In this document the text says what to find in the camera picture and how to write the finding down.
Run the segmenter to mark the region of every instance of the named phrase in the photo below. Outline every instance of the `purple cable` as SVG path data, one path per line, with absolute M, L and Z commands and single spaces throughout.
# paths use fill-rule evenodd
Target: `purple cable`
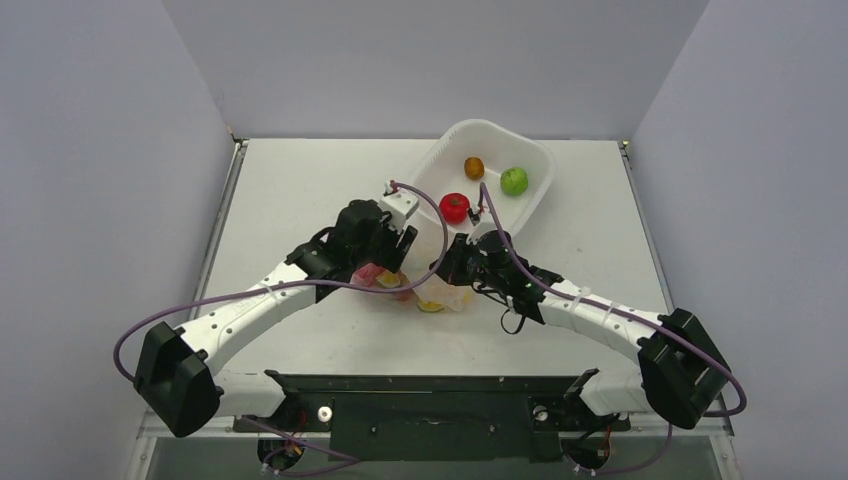
M 442 212 L 441 212 L 441 210 L 439 210 L 439 205 L 436 203 L 436 201 L 433 200 L 426 193 L 422 192 L 421 190 L 419 190 L 419 189 L 417 189 L 417 188 L 415 188 L 411 185 L 407 185 L 407 184 L 399 183 L 399 182 L 395 182 L 395 181 L 392 181 L 391 185 L 392 185 L 392 187 L 394 187 L 396 189 L 397 188 L 403 188 L 405 190 L 409 190 L 410 192 L 412 192 L 412 193 L 418 195 L 419 197 L 421 197 L 422 199 L 424 199 L 424 201 L 429 203 L 430 206 L 433 207 L 433 210 L 436 211 L 436 215 L 439 216 L 439 221 L 442 224 L 442 251 L 439 254 L 439 258 L 437 258 L 436 262 L 433 264 L 433 267 L 430 268 L 430 270 L 427 271 L 427 273 L 423 277 L 421 277 L 418 280 L 410 283 L 409 285 L 404 285 L 402 287 L 395 287 L 395 288 L 362 287 L 362 286 L 359 286 L 359 285 L 354 285 L 352 283 L 336 282 L 336 281 L 333 281 L 333 280 L 298 280 L 296 282 L 289 282 L 289 283 L 282 283 L 282 284 L 279 284 L 279 285 L 274 285 L 274 286 L 270 287 L 270 289 L 273 290 L 273 291 L 276 291 L 276 290 L 283 290 L 283 289 L 286 289 L 286 288 L 293 288 L 293 287 L 322 285 L 322 286 L 328 286 L 328 287 L 347 288 L 347 289 L 350 289 L 350 290 L 357 290 L 357 291 L 360 291 L 360 292 L 367 292 L 367 293 L 392 294 L 392 293 L 402 293 L 402 292 L 406 292 L 408 290 L 412 290 L 413 288 L 423 284 L 430 277 L 435 275 L 436 271 L 439 269 L 439 266 L 442 264 L 442 261 L 445 259 L 445 254 L 448 251 L 448 224 L 445 221 L 445 216 L 442 215 Z M 121 348 L 124 346 L 124 342 L 126 342 L 127 339 L 132 334 L 141 330 L 145 326 L 155 322 L 156 320 L 159 320 L 160 318 L 167 317 L 168 315 L 173 315 L 174 313 L 181 312 L 183 310 L 188 310 L 188 309 L 194 308 L 194 307 L 201 307 L 203 305 L 209 305 L 209 304 L 212 304 L 212 303 L 227 302 L 227 301 L 232 301 L 232 300 L 239 300 L 239 299 L 242 299 L 242 298 L 255 297 L 257 295 L 264 295 L 264 294 L 267 294 L 267 293 L 268 293 L 267 288 L 257 288 L 255 290 L 248 290 L 246 292 L 230 293 L 228 295 L 219 295 L 217 297 L 204 298 L 204 299 L 197 300 L 197 301 L 194 301 L 194 302 L 191 302 L 191 303 L 186 303 L 186 304 L 183 304 L 183 305 L 177 305 L 175 307 L 171 307 L 171 308 L 168 308 L 166 310 L 162 310 L 161 312 L 159 312 L 155 315 L 151 315 L 150 317 L 147 317 L 144 320 L 142 320 L 142 321 L 136 323 L 135 325 L 133 325 L 132 327 L 130 327 L 129 330 L 124 332 L 124 334 L 121 335 L 120 338 L 118 338 L 118 341 L 115 343 L 115 347 L 112 349 L 112 361 L 115 363 L 115 368 L 117 368 L 118 372 L 124 378 L 129 380 L 130 382 L 135 381 L 135 378 L 133 377 L 133 375 L 126 368 L 124 368 L 123 363 L 121 363 Z
M 672 426 L 669 423 L 668 424 L 668 434 L 665 436 L 665 443 L 663 444 L 662 448 L 657 450 L 657 453 L 655 453 L 653 457 L 651 457 L 651 458 L 649 458 L 649 459 L 645 460 L 644 462 L 637 464 L 637 465 L 632 465 L 632 466 L 629 466 L 629 467 L 621 467 L 621 468 L 611 468 L 609 470 L 607 470 L 607 469 L 592 470 L 591 468 L 586 468 L 586 467 L 578 464 L 577 462 L 575 462 L 571 457 L 568 456 L 567 453 L 565 454 L 565 458 L 567 458 L 568 461 L 570 461 L 574 465 L 577 465 L 577 467 L 580 469 L 581 472 L 592 473 L 594 471 L 595 475 L 618 475 L 619 473 L 635 472 L 636 470 L 641 470 L 643 468 L 650 467 L 651 465 L 657 463 L 657 460 L 662 458 L 662 456 L 665 455 L 666 452 L 668 452 L 668 448 L 671 446 L 671 431 L 672 431 Z
M 506 232 L 504 232 L 503 226 L 501 226 L 501 221 L 498 218 L 498 214 L 495 212 L 495 206 L 494 206 L 494 203 L 492 202 L 492 197 L 489 196 L 489 190 L 486 188 L 486 184 L 482 183 L 482 182 L 480 183 L 480 196 L 481 196 L 481 201 L 478 202 L 478 206 L 482 205 L 483 199 L 486 200 L 486 203 L 489 205 L 489 213 L 492 214 L 492 221 L 495 222 L 495 228 L 497 228 L 497 230 L 498 230 L 498 235 L 501 238 L 501 242 L 503 242 L 504 246 L 508 247 L 506 250 L 507 250 L 507 253 L 509 253 L 509 258 L 512 259 L 512 263 L 514 263 L 515 266 L 518 267 L 518 269 L 521 271 L 521 273 L 523 273 L 525 277 L 527 277 L 531 282 L 533 282 L 537 286 L 539 286 L 539 288 L 541 288 L 542 290 L 545 290 L 548 293 L 551 293 L 553 295 L 556 295 L 556 296 L 563 298 L 565 300 L 568 300 L 568 301 L 575 300 L 576 297 L 574 295 L 569 295 L 567 293 L 554 290 L 553 288 L 545 285 L 544 283 L 542 283 L 541 280 L 539 280 L 532 273 L 530 273 L 530 271 L 527 270 L 524 267 L 524 265 L 521 264 L 521 261 L 518 259 L 518 255 L 515 253 L 515 248 L 512 246 L 512 244 L 506 238 Z M 592 300 L 590 298 L 581 298 L 580 303 L 585 303 L 587 305 L 591 305 L 593 307 L 600 308 L 602 310 L 606 310 L 606 309 L 610 308 L 609 305 L 605 305 L 605 304 L 603 304 L 603 303 L 601 303 L 597 300 Z M 727 379 L 727 381 L 730 382 L 731 385 L 733 385 L 733 388 L 736 389 L 737 395 L 739 395 L 739 405 L 736 406 L 736 408 L 730 409 L 726 412 L 706 412 L 706 413 L 704 413 L 705 417 L 729 417 L 731 415 L 736 415 L 736 414 L 741 413 L 743 410 L 745 410 L 745 407 L 748 406 L 748 396 L 745 395 L 745 390 L 742 389 L 742 384 L 739 383 L 739 380 L 735 376 L 733 376 L 733 374 L 730 372 L 730 370 L 725 368 L 724 365 L 718 363 L 714 358 L 710 357 L 706 352 L 704 352 L 700 348 L 696 347 L 695 345 L 692 345 L 689 341 L 687 341 L 686 339 L 684 339 L 680 335 L 677 335 L 676 333 L 670 331 L 669 329 L 663 327 L 662 325 L 657 325 L 653 322 L 648 321 L 647 319 L 640 317 L 639 315 L 636 315 L 634 313 L 627 312 L 627 311 L 624 311 L 624 310 L 620 310 L 618 308 L 612 308 L 610 310 L 613 313 L 615 313 L 616 315 L 619 315 L 621 317 L 624 317 L 624 318 L 633 320 L 635 322 L 641 323 L 642 325 L 645 325 L 646 327 L 653 328 L 654 330 L 660 332 L 662 335 L 665 335 L 666 337 L 674 340 L 679 345 L 684 347 L 686 350 L 689 350 L 690 352 L 695 354 L 698 358 L 703 360 L 707 365 L 710 366 L 710 368 L 714 368 L 714 369 L 718 370 L 719 373 L 724 375 L 724 377 Z
M 314 443 L 311 443 L 311 442 L 307 442 L 306 440 L 297 438 L 294 435 L 286 433 L 282 430 L 278 430 L 278 429 L 276 429 L 276 428 L 274 428 L 270 425 L 267 425 L 265 423 L 262 423 L 258 420 L 254 420 L 254 419 L 249 418 L 249 417 L 241 417 L 241 420 L 243 422 L 247 422 L 247 423 L 253 425 L 256 428 L 259 428 L 260 430 L 264 430 L 268 433 L 273 433 L 274 435 L 279 435 L 280 437 L 282 437 L 286 440 L 291 440 L 292 442 L 300 445 L 301 447 L 311 448 L 311 449 L 315 450 L 316 452 L 326 453 L 327 455 L 331 455 L 333 457 L 337 457 L 337 458 L 340 458 L 342 460 L 345 460 L 344 463 L 340 463 L 338 465 L 331 465 L 329 467 L 318 468 L 318 469 L 311 470 L 311 471 L 308 471 L 308 472 L 281 471 L 280 476 L 282 476 L 282 477 L 313 477 L 313 476 L 316 476 L 316 475 L 321 475 L 321 474 L 324 474 L 324 473 L 333 472 L 333 471 L 336 471 L 336 470 L 339 470 L 339 469 L 342 469 L 342 468 L 346 468 L 346 467 L 349 467 L 351 465 L 356 465 L 357 463 L 359 463 L 359 459 L 356 458 L 356 457 L 351 457 L 350 455 L 346 455 L 344 453 L 337 452 L 335 450 L 330 450 L 329 448 L 322 447 L 321 445 L 317 445 L 317 444 L 314 444 Z M 282 453 L 284 450 L 285 450 L 285 447 L 280 447 L 280 448 L 272 451 L 271 453 L 269 453 L 268 455 L 265 456 L 265 458 L 262 460 L 262 463 L 264 463 L 265 465 L 270 465 L 271 460 L 273 460 L 274 457 L 276 457 L 277 455 Z

